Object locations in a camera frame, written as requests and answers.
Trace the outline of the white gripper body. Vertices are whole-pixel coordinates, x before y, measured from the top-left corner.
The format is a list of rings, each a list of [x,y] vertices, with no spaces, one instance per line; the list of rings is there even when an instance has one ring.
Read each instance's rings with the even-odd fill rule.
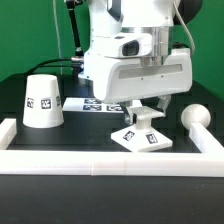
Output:
[[[93,94],[104,103],[121,103],[186,92],[192,85],[189,49],[174,49],[163,65],[143,66],[140,58],[96,56],[89,74]]]

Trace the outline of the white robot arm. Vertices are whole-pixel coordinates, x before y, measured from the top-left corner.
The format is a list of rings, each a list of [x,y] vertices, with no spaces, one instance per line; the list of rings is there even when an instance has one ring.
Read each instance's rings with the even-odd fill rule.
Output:
[[[165,110],[171,95],[192,85],[195,48],[172,41],[172,28],[185,26],[203,0],[87,0],[90,47],[82,76],[93,82],[94,96],[118,103],[133,124],[133,100],[157,97]]]

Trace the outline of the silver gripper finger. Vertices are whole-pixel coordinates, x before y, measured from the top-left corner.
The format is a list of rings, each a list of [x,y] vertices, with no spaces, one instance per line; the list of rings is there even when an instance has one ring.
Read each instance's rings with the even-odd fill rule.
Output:
[[[131,110],[131,103],[130,102],[123,102],[121,104],[121,108],[125,114],[125,122],[128,125],[132,125],[134,123],[134,114]]]
[[[170,95],[160,96],[157,107],[162,111],[165,111],[168,108],[170,101],[171,101]]]

